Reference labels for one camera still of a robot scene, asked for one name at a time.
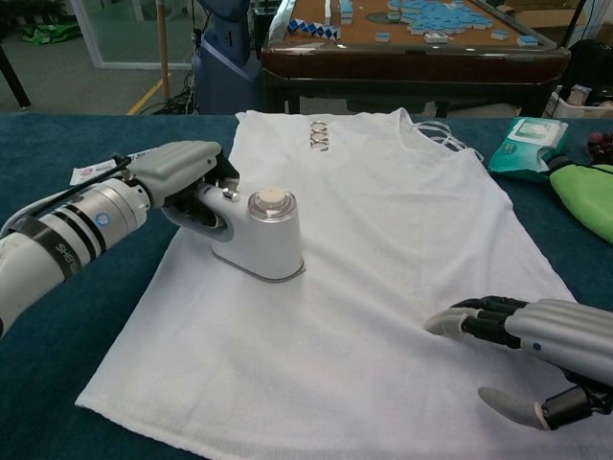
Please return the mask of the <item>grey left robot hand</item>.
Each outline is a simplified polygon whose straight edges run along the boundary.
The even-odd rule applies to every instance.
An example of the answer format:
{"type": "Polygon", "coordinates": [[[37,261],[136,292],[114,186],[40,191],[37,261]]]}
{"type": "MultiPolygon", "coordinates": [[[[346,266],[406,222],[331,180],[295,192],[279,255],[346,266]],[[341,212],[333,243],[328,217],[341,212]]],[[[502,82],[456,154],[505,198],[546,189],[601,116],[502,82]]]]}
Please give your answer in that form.
{"type": "Polygon", "coordinates": [[[143,186],[154,209],[169,209],[180,218],[218,228],[223,218],[199,198],[208,186],[236,186],[239,172],[217,142],[177,141],[133,160],[130,175],[143,186]]]}

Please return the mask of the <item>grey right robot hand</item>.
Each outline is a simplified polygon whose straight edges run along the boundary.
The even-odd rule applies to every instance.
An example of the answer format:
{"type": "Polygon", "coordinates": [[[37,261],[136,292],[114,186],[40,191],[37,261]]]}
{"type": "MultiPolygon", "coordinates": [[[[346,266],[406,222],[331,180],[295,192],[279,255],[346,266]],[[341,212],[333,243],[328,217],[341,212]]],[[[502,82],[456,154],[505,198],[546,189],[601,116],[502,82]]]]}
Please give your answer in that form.
{"type": "Polygon", "coordinates": [[[557,299],[527,302],[490,295],[466,299],[431,316],[424,329],[520,350],[555,366],[573,384],[543,403],[522,402],[490,387],[478,389],[486,405],[518,425],[552,431],[594,414],[612,413],[610,311],[557,299]]]}

